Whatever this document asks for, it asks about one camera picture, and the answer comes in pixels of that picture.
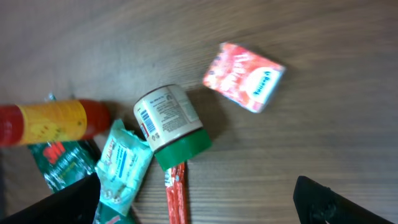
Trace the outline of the sriracha bottle with green cap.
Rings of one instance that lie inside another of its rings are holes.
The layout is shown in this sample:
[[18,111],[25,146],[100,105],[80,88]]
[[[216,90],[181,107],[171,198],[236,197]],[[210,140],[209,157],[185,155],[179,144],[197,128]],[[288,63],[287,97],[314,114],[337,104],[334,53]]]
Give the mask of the sriracha bottle with green cap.
[[1,146],[90,139],[110,124],[110,112],[99,101],[1,105]]

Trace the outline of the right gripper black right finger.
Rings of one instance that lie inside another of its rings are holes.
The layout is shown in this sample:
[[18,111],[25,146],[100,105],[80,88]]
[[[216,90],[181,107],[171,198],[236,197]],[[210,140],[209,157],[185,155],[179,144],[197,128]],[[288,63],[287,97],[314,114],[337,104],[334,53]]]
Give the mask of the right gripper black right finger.
[[297,178],[293,200],[301,224],[392,224],[303,175]]

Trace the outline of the red stick sachet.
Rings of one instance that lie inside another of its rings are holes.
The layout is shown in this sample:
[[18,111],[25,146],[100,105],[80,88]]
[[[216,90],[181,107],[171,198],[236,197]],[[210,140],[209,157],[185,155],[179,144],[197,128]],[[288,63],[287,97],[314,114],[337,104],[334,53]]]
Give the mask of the red stick sachet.
[[185,170],[186,167],[183,162],[165,172],[170,224],[188,224]]

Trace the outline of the green 3M wipes pouch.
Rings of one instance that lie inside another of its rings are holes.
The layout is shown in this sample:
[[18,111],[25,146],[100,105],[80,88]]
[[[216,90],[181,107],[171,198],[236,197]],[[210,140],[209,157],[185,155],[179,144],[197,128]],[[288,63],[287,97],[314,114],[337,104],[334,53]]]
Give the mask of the green 3M wipes pouch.
[[[56,99],[49,95],[49,101]],[[28,148],[52,192],[58,192],[94,173],[101,154],[92,138],[47,141],[30,144]]]

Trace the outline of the green-lidded white spice jar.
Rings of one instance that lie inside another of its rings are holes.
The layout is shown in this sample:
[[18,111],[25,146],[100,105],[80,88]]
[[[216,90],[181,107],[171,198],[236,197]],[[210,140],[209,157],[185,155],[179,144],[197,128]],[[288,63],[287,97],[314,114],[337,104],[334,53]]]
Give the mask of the green-lidded white spice jar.
[[133,113],[164,171],[212,145],[188,95],[178,85],[165,85],[146,93],[135,103]]

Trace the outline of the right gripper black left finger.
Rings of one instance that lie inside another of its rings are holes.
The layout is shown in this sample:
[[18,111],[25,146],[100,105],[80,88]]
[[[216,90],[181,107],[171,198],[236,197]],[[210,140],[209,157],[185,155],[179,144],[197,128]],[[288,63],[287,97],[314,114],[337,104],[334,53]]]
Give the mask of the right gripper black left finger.
[[92,224],[100,200],[93,173],[51,196],[1,220],[1,224]]

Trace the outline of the small red snack packet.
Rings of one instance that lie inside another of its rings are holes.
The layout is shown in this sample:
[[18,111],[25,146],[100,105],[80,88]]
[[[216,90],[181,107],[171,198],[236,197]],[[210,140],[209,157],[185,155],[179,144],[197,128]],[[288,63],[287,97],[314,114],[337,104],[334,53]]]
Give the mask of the small red snack packet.
[[203,84],[252,113],[268,104],[286,68],[231,42],[219,52],[203,77]]

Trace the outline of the teal wet wipes packet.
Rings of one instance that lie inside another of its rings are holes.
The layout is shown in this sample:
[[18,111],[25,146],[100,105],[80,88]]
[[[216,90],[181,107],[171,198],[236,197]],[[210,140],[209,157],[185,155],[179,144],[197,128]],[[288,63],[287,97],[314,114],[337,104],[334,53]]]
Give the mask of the teal wet wipes packet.
[[147,141],[126,130],[122,120],[114,121],[95,167],[101,182],[100,202],[126,216],[152,158]]

